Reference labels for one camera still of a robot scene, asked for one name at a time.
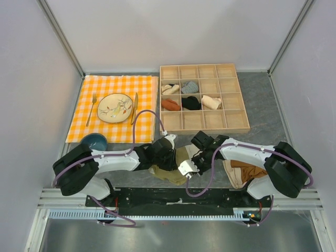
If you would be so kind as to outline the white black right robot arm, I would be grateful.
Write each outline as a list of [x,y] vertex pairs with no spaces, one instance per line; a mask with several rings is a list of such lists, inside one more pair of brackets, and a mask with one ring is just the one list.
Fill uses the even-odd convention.
[[267,172],[248,182],[246,190],[241,192],[240,200],[245,206],[254,206],[259,199],[275,193],[296,198],[303,188],[313,185],[311,166],[287,142],[280,141],[275,146],[256,145],[226,135],[213,138],[200,131],[191,143],[200,150],[191,158],[200,175],[208,170],[214,174],[215,160],[240,161]]

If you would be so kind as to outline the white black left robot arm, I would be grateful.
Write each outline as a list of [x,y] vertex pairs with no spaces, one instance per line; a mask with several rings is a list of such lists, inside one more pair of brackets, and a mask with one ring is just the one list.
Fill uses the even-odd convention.
[[111,206],[115,201],[112,185],[97,175],[148,170],[154,165],[176,169],[174,140],[175,135],[170,134],[152,144],[123,151],[98,151],[87,144],[80,144],[53,164],[53,186],[59,188],[63,196],[84,193],[96,198],[103,206]]

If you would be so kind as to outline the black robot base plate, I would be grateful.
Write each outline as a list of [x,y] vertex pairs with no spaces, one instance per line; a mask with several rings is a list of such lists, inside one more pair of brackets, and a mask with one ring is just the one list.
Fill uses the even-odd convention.
[[211,188],[193,198],[185,188],[121,187],[100,203],[123,216],[210,216],[232,215],[234,208],[269,208],[271,196],[254,199],[245,191]]

